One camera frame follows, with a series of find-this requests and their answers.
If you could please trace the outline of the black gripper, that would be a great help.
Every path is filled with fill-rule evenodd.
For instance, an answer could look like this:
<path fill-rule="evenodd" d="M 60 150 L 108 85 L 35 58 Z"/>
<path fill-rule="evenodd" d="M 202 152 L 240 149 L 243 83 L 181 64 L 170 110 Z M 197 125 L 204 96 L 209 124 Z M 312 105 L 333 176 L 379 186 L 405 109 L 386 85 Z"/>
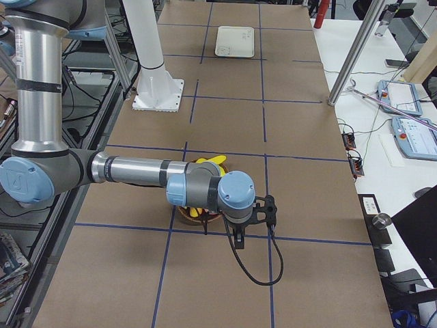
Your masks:
<path fill-rule="evenodd" d="M 247 226 L 254 223 L 255 219 L 253 217 L 248 218 L 242 223 L 236 223 L 234 221 L 231 221 L 227 215 L 224 216 L 225 230 L 227 231 L 227 234 L 231 234 L 234 239 L 236 239 L 237 249 L 244 249 L 245 229 Z"/>

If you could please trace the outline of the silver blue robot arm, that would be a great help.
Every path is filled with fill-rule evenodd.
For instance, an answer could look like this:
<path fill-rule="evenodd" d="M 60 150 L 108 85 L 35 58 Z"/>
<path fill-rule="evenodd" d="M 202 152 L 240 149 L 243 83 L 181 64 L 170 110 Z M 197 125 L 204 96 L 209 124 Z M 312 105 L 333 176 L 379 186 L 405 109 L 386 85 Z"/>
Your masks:
<path fill-rule="evenodd" d="M 110 156 L 73 149 L 62 140 L 61 42 L 103 39 L 103 1 L 6 1 L 15 31 L 19 138 L 1 164 L 1 186 L 15 200 L 35 204 L 75 187 L 122 182 L 162 187 L 169 203 L 222 213 L 230 243 L 244 247 L 255 223 L 255 188 L 241 171 L 221 174 L 217 164 Z"/>

